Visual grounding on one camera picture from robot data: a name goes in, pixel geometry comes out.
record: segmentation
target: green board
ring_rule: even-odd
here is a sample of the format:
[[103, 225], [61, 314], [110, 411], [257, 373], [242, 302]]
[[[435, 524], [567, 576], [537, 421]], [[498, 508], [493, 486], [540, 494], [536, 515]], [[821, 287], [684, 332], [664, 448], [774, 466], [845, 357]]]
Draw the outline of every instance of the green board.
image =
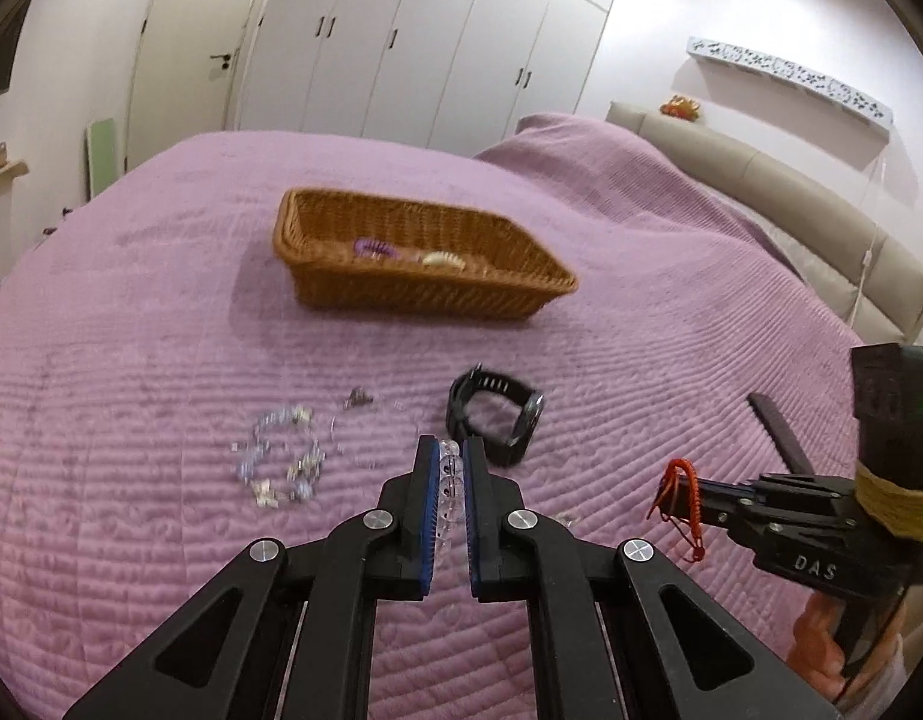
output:
[[119, 179], [115, 120], [89, 124], [87, 142], [88, 191], [91, 199], [95, 199]]

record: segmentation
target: white wall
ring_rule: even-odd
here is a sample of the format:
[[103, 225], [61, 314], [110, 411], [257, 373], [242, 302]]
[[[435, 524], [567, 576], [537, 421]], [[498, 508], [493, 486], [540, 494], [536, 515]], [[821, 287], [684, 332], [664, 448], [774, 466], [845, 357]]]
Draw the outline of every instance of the white wall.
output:
[[[797, 90], [700, 64], [685, 52], [690, 35], [764, 50], [873, 95], [895, 111], [890, 143]], [[700, 100], [708, 127], [860, 205], [923, 262], [923, 58], [885, 1], [615, 0], [579, 113], [603, 118], [612, 100], [657, 109], [674, 92]], [[870, 179], [883, 148], [880, 199]]]
[[2, 276], [61, 209], [87, 199], [84, 132], [114, 118], [119, 139], [149, 0], [33, 0], [11, 89], [0, 97], [0, 141], [31, 174], [0, 197]]

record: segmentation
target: white wardrobe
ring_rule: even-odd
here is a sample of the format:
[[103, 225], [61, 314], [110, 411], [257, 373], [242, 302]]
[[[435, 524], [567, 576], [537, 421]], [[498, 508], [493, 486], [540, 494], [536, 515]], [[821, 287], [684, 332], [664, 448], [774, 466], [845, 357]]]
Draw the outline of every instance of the white wardrobe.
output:
[[612, 0], [268, 0], [239, 129], [473, 156], [574, 112]]

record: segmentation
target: finger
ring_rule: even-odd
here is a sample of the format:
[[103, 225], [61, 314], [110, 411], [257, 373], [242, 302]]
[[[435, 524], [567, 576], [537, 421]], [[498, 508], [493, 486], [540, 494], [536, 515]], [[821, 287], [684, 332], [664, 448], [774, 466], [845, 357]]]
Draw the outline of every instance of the finger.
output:
[[828, 701], [835, 701], [844, 689], [844, 679], [822, 674], [797, 656], [789, 656], [786, 662], [792, 671], [804, 679], [806, 683], [809, 683], [812, 688], [815, 688], [818, 693], [825, 696]]
[[813, 669], [838, 677], [844, 669], [844, 652], [831, 637], [828, 628], [812, 625], [811, 618], [802, 616], [794, 625], [795, 646], [793, 654], [810, 664]]
[[819, 622], [830, 622], [841, 613], [842, 608], [844, 601], [816, 591], [809, 596], [808, 603], [805, 604], [805, 613]]
[[792, 649], [791, 658], [804, 661], [814, 671], [831, 678], [838, 678], [844, 669], [844, 653], [831, 637], [814, 635], [798, 640]]
[[849, 685], [849, 690], [847, 690], [846, 695], [852, 696], [859, 690], [863, 690], [873, 679], [881, 674], [892, 662], [892, 658], [895, 657], [895, 650], [897, 650], [897, 647], [897, 632], [890, 637], [886, 635], [883, 640], [878, 642], [878, 646], [871, 651], [871, 656], [868, 656], [868, 659], [866, 659], [865, 665], [862, 666], [862, 670], [858, 673], [858, 676], [852, 680], [852, 684]]
[[905, 618], [907, 616], [908, 605], [902, 602], [898, 605], [898, 610], [895, 613], [895, 616], [892, 618], [892, 622], [889, 624], [887, 629], [885, 629], [885, 638], [887, 638], [887, 640], [893, 640], [898, 634], [901, 633], [901, 629], [905, 625]]

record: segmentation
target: purple hair clip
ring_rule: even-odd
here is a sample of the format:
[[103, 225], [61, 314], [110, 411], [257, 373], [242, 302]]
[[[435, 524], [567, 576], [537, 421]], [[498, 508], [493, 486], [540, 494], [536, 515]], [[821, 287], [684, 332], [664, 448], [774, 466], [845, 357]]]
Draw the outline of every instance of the purple hair clip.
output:
[[358, 257], [371, 257], [373, 260], [397, 260], [398, 250], [384, 241], [374, 238], [359, 238], [355, 242], [355, 255]]

